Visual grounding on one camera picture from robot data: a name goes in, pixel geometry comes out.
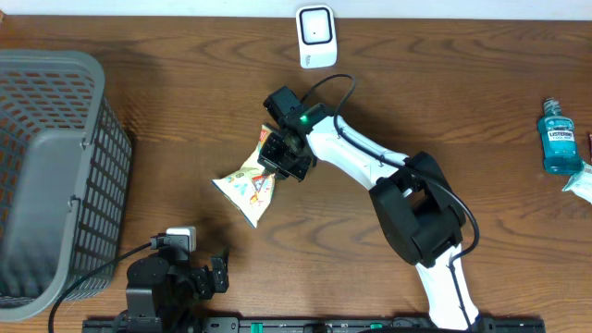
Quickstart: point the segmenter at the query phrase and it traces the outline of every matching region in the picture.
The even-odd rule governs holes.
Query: robotic arm
[[[280,179],[293,176],[302,181],[311,161],[318,158],[356,179],[369,191],[390,246],[419,272],[432,321],[440,328],[467,329],[461,299],[449,268],[450,258],[461,251],[461,226],[465,223],[463,210],[439,188],[383,164],[367,152],[383,156],[396,165],[421,171],[451,191],[436,161],[423,152],[412,158],[392,152],[349,127],[340,116],[335,116],[338,117],[339,135],[332,110],[323,104],[307,108],[287,87],[272,93],[264,106],[280,126],[280,132],[267,139],[259,163],[277,173]],[[424,198],[411,205],[406,197],[421,191]],[[461,262],[456,260],[453,265],[464,311],[473,324],[479,315],[478,310],[471,302]]]

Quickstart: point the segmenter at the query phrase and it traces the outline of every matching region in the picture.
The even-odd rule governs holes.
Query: wooden table
[[[303,70],[293,19],[7,17],[0,47],[81,50],[105,69],[106,95],[138,138],[121,251],[168,227],[198,228],[197,262],[231,247],[230,289],[203,305],[244,316],[426,312],[415,269],[388,246],[364,188],[321,163],[277,185],[260,227],[210,183],[236,170],[271,121],[264,99],[337,72],[358,89],[348,123],[392,150],[436,157],[479,220],[463,259],[475,304],[540,315],[548,332],[592,325],[590,204],[542,167],[536,123],[561,100],[589,157],[592,25],[566,22],[339,19],[339,61]],[[348,82],[319,96],[335,104]],[[465,243],[472,239],[463,229]],[[64,303],[58,332],[126,308],[125,271],[94,299]],[[49,311],[0,331],[44,331]]]

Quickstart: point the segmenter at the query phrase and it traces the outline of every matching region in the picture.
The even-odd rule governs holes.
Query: bottle label
[[[567,141],[575,142],[574,133],[570,130],[550,130],[547,132],[550,142]]]

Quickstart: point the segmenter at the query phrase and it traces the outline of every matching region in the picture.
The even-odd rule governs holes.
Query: white wall
[[[592,0],[0,0],[0,9],[8,15],[291,18],[298,7],[319,3],[339,18],[592,19]]]

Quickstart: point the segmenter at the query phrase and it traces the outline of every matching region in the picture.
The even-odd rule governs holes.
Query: cable
[[[396,167],[399,170],[402,170],[403,172],[408,173],[409,175],[416,177],[418,179],[422,179],[423,181],[429,182],[432,185],[436,186],[439,190],[445,192],[447,195],[449,195],[449,197],[454,200],[464,211],[464,213],[467,215],[467,217],[469,217],[469,221],[471,221],[471,226],[473,227],[473,231],[475,233],[475,237],[473,238],[473,242],[471,243],[471,245],[469,245],[468,248],[464,249],[463,251],[461,251],[460,253],[457,253],[455,255],[453,255],[450,260],[449,260],[449,270],[450,273],[452,274],[452,281],[454,282],[454,288],[456,289],[456,295],[459,298],[459,305],[460,305],[460,309],[462,311],[462,315],[464,316],[464,320],[466,321],[467,327],[469,329],[469,331],[471,331],[471,321],[469,320],[469,316],[466,313],[466,309],[464,308],[464,302],[463,302],[463,296],[461,295],[461,289],[459,287],[459,283],[458,280],[456,278],[456,273],[455,273],[455,267],[454,267],[454,261],[464,257],[465,255],[471,253],[476,247],[477,244],[479,243],[479,238],[480,238],[480,233],[479,233],[479,226],[477,225],[477,220],[475,218],[475,216],[473,215],[473,213],[471,212],[471,210],[469,209],[469,207],[464,204],[463,200],[461,200],[461,198],[459,198],[456,194],[454,194],[454,192],[450,191],[447,189],[446,186],[444,186],[441,182],[439,182],[437,179],[434,179],[428,175],[425,175],[423,172],[416,170],[412,167],[408,167],[406,165],[402,165],[400,163],[397,162],[393,162],[390,161],[388,159],[386,159],[383,155],[378,155],[372,151],[370,151],[369,149],[367,149],[366,147],[362,146],[361,144],[359,144],[358,142],[355,142],[354,140],[352,140],[351,138],[349,138],[347,136],[347,134],[345,134],[343,132],[343,129],[341,129],[338,125],[338,116],[339,116],[339,112],[341,111],[341,108],[343,107],[343,105],[345,104],[345,102],[347,102],[348,98],[350,98],[350,96],[352,95],[353,91],[355,90],[355,78],[352,75],[349,74],[335,74],[335,75],[331,75],[327,78],[324,78],[322,80],[320,80],[317,84],[315,84],[305,95],[304,97],[301,99],[301,102],[303,102],[306,98],[308,98],[308,96],[316,89],[316,87],[318,87],[319,85],[327,82],[328,80],[334,79],[334,78],[349,78],[351,80],[351,86],[350,89],[348,90],[348,92],[343,96],[343,98],[341,99],[341,101],[339,102],[339,104],[337,105],[337,107],[335,108],[335,113],[333,115],[333,125],[335,126],[335,130],[337,131],[337,134],[343,138],[343,140],[345,140],[346,142],[348,142],[349,144],[351,144],[353,147],[355,147],[356,149],[359,149],[360,151],[370,155],[371,157],[374,157],[375,159],[377,159],[378,161],[380,161],[383,164],[389,165],[391,167]]]
[[[84,277],[81,277],[78,279],[78,281],[74,282],[70,288],[68,288],[66,291],[64,291],[64,293],[62,294],[62,296],[60,296],[57,301],[55,301],[54,303],[54,307],[52,308],[52,312],[49,314],[49,320],[47,321],[47,331],[49,333],[54,333],[54,318],[56,317],[56,312],[57,312],[57,308],[59,307],[59,305],[67,298],[67,296],[74,291],[76,288],[78,288],[82,283],[84,283],[84,281],[86,281],[89,278],[92,278],[95,274],[99,273],[100,271],[102,271],[103,269],[105,269],[106,267],[110,266],[110,265],[115,265],[117,263],[119,263],[120,261],[122,261],[123,259],[126,259],[127,257],[140,252],[141,250],[145,249],[145,248],[149,248],[151,245],[151,243],[146,243],[143,244],[142,246],[139,246],[131,251],[129,251],[128,253],[122,254],[119,257],[111,260],[110,262],[99,266],[97,268],[95,268],[94,270],[92,270],[90,273],[88,273],[87,275],[85,275]]]

